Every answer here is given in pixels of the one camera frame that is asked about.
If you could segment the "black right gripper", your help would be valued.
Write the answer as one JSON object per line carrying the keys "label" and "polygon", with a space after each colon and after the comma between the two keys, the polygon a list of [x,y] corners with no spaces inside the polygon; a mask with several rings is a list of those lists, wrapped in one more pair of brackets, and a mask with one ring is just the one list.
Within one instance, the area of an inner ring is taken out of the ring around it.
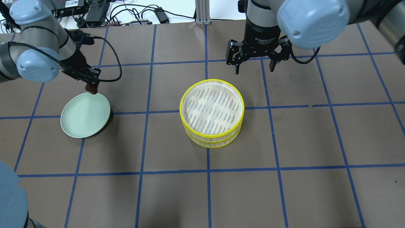
{"label": "black right gripper", "polygon": [[235,65],[235,74],[238,75],[242,62],[267,56],[270,58],[269,70],[273,72],[279,61],[290,57],[292,50],[288,41],[279,41],[280,34],[278,25],[262,27],[246,19],[243,41],[228,41],[225,57],[227,65]]}

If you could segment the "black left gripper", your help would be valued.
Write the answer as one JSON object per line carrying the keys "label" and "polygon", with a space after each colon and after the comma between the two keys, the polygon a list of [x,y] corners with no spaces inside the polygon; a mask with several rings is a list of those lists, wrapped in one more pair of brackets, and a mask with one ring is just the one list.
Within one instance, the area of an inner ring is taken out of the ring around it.
{"label": "black left gripper", "polygon": [[75,51],[72,56],[61,60],[62,72],[75,80],[98,86],[100,69],[92,68],[81,51]]}

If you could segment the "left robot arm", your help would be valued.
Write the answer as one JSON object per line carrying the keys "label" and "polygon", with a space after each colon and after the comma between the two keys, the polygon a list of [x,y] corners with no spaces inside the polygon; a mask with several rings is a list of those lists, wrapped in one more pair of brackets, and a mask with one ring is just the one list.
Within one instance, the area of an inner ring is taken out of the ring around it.
{"label": "left robot arm", "polygon": [[64,29],[40,0],[18,0],[9,15],[20,27],[19,40],[1,43],[1,83],[23,78],[49,82],[62,68],[75,80],[97,87],[100,69],[88,65],[80,47],[93,45],[88,33]]}

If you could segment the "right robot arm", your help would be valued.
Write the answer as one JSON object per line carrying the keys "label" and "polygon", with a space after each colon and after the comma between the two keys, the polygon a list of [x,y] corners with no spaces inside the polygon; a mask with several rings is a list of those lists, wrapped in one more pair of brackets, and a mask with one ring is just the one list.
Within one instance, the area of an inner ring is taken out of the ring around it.
{"label": "right robot arm", "polygon": [[372,22],[404,63],[403,0],[239,0],[238,10],[246,14],[244,39],[229,40],[226,53],[236,74],[255,57],[269,57],[270,71],[290,57],[308,64],[347,25],[364,21]]}

